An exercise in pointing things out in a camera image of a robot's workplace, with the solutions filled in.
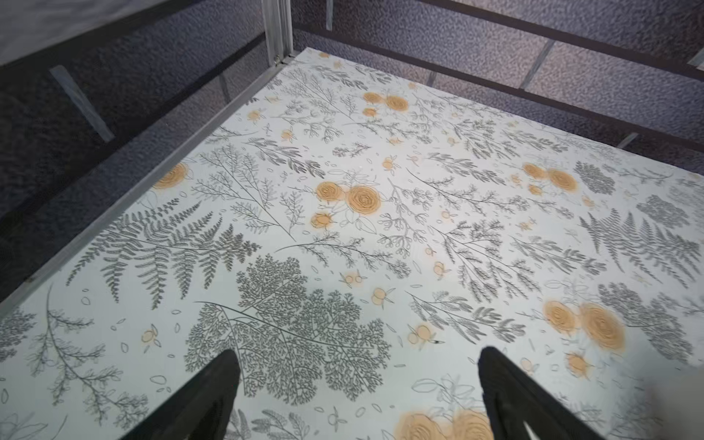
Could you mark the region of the clear bubble wrap sheet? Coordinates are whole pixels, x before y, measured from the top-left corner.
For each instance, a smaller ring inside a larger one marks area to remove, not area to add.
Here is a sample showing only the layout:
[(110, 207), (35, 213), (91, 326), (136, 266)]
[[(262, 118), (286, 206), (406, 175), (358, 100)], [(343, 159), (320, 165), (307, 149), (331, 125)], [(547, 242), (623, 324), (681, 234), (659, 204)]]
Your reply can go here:
[(703, 366), (656, 364), (643, 373), (656, 439), (702, 439)]

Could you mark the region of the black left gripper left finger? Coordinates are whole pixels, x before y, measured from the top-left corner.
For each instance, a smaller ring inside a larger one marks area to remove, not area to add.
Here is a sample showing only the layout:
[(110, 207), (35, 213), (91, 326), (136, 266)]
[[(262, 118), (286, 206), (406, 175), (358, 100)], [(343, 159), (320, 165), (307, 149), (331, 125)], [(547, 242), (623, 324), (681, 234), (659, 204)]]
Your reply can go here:
[(240, 366), (227, 349), (210, 361), (126, 439), (223, 439), (238, 393)]

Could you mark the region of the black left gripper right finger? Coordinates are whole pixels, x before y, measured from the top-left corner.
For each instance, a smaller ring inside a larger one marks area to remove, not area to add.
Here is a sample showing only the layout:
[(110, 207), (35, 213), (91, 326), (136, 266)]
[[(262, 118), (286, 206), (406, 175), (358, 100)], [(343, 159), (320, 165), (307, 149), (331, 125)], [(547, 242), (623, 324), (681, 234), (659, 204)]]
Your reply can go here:
[(493, 346), (482, 348), (478, 376), (496, 439), (601, 437)]

